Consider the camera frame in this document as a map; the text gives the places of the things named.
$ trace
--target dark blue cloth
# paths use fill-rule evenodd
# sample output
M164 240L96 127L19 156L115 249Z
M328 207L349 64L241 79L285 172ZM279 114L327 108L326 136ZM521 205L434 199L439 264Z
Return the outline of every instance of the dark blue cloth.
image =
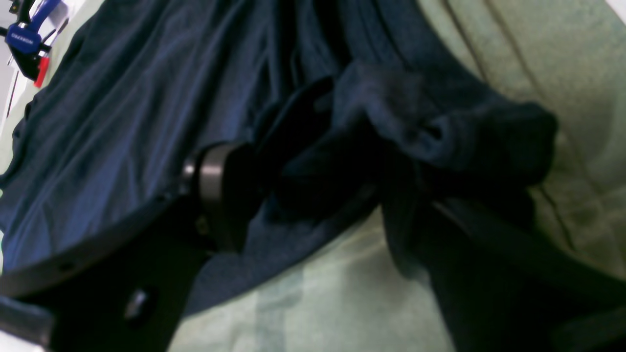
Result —
M244 254L198 276L192 313L366 216L386 150L452 184L519 189L546 173L555 129L457 64L413 0L106 0L14 132L0 179L4 265L97 235L197 148L248 140L268 197Z

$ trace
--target blue clamp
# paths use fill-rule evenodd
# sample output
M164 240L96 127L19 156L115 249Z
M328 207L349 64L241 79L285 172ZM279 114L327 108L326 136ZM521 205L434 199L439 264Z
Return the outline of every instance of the blue clamp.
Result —
M9 26L4 41L24 54L37 53L41 47L39 29L60 2L61 0L44 0L30 23L14 23Z

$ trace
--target navy blue fabric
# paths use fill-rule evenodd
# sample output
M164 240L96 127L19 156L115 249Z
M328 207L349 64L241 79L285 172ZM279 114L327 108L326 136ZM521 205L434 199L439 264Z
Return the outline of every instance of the navy blue fabric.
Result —
M385 150L452 184L519 189L545 175L556 129L470 76L413 0L106 0L27 110L0 179L9 271L118 222L195 149L255 145L268 196L244 254L205 266L187 313L366 216Z

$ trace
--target black metal bracket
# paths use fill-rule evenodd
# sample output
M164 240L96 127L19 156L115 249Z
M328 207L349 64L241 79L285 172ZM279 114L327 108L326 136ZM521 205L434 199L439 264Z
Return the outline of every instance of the black metal bracket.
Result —
M0 330L46 351L165 351L197 272L245 243L260 204L252 156L245 144L208 148L116 226L1 276Z

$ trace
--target dark garment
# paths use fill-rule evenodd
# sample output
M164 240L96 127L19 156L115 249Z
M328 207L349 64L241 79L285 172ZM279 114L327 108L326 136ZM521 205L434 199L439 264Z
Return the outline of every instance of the dark garment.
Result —
M244 254L198 276L197 312L366 216L390 153L435 170L416 178L433 190L501 200L493 190L545 175L555 129L457 64L413 0L107 0L16 128L0 179L5 268L118 222L194 150L248 140L268 196Z

